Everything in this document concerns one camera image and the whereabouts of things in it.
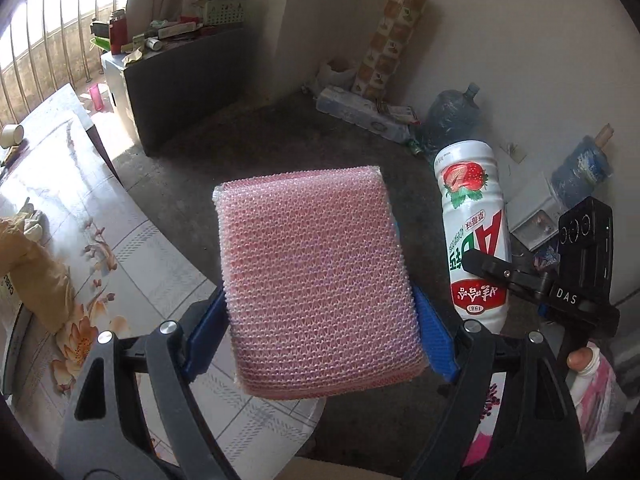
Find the right white gloved hand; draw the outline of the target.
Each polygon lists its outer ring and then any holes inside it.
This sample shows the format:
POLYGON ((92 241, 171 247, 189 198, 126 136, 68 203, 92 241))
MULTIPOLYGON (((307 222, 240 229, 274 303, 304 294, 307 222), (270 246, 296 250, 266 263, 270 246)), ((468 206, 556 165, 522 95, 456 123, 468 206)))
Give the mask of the right white gloved hand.
POLYGON ((570 396, 591 468, 620 434, 627 398, 617 383, 613 367, 593 342, 570 352, 567 365, 575 373, 570 396))

